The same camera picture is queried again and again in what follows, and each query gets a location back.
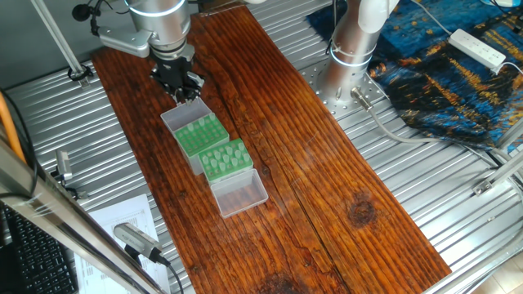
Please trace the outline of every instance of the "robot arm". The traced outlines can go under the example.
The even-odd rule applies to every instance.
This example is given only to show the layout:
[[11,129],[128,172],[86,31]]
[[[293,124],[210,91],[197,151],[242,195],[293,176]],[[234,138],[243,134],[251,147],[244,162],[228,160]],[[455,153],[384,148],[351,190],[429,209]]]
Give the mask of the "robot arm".
[[[136,33],[98,27],[101,0],[94,8],[83,4],[75,7],[74,18],[84,21],[92,15],[92,33],[104,45],[145,58],[150,56],[156,66],[150,77],[157,81],[175,101],[191,101],[199,96],[203,79],[191,73],[194,48],[187,43],[190,30],[188,0],[124,0],[129,8]],[[265,0],[246,0],[262,3]]]
[[381,30],[400,0],[366,0],[360,4],[358,25],[366,33]]

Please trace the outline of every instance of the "metal grid table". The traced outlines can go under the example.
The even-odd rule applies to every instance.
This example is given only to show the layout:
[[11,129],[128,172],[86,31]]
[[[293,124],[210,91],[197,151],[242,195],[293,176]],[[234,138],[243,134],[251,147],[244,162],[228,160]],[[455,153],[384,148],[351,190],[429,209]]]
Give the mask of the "metal grid table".
[[[288,60],[302,70],[324,59],[327,46],[304,16],[330,3],[268,0],[250,9]],[[82,89],[64,70],[13,88],[9,94],[20,106],[44,168],[54,168],[55,149],[69,151],[74,170],[69,184],[89,193],[89,199],[79,201],[88,212],[147,194],[166,257],[180,275],[186,293],[194,293],[96,73],[91,82],[89,88]],[[387,98],[375,100],[374,105],[395,134],[416,136]],[[444,142],[411,145],[393,141],[362,109],[338,118],[338,122],[452,270],[501,246],[504,238],[521,228],[523,208],[511,185],[472,196],[472,186],[492,172],[474,153]],[[178,292],[172,274],[169,278],[172,293]]]

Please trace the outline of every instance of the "metal bracket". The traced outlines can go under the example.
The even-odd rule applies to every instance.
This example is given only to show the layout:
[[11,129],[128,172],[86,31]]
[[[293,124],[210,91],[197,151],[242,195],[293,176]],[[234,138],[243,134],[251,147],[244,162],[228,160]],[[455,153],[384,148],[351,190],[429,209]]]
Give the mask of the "metal bracket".
[[69,154],[65,150],[56,151],[56,170],[64,180],[71,180],[73,178],[73,170],[69,163]]
[[504,182],[509,176],[514,175],[523,167],[523,152],[518,153],[511,160],[503,164],[495,173],[483,180],[480,184],[474,186],[472,190],[479,196],[486,191],[491,190],[497,184]]
[[476,193],[476,195],[481,195],[483,194],[484,192],[492,189],[492,184],[490,184],[490,182],[488,180],[484,180],[482,181],[479,185],[477,186],[474,186],[474,188],[472,188],[474,190],[474,193]]
[[141,58],[149,56],[149,39],[153,32],[141,30],[136,33],[127,33],[108,27],[100,27],[98,34],[101,42],[107,47]]
[[[322,60],[316,64],[299,70],[299,72],[309,83],[309,86],[311,86],[312,90],[316,93],[318,98],[320,98],[320,100],[323,102],[325,108],[327,108],[334,118],[338,120],[340,118],[346,117],[351,112],[356,111],[362,106],[362,104],[359,103],[358,99],[355,99],[350,94],[340,95],[339,97],[325,97],[324,93],[318,90],[318,77],[324,71],[328,62],[328,60]],[[363,84],[359,90],[364,99],[371,104],[373,101],[377,101],[384,96],[382,89],[378,87],[378,85],[367,73],[364,76]]]

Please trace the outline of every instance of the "table surface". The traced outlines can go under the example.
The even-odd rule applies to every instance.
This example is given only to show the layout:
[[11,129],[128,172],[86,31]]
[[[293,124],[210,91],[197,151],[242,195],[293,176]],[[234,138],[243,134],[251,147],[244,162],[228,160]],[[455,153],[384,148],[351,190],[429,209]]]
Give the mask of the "table surface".
[[203,100],[242,138],[269,194],[222,219],[160,114],[152,60],[92,57],[198,293],[422,292],[450,273],[246,7],[192,17]]

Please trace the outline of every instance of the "power strip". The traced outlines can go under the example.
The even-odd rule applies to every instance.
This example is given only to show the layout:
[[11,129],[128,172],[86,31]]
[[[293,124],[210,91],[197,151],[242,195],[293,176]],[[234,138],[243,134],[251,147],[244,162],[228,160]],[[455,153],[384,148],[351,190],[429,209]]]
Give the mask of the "power strip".
[[462,29],[457,29],[449,38],[450,45],[472,57],[489,69],[497,69],[506,56]]

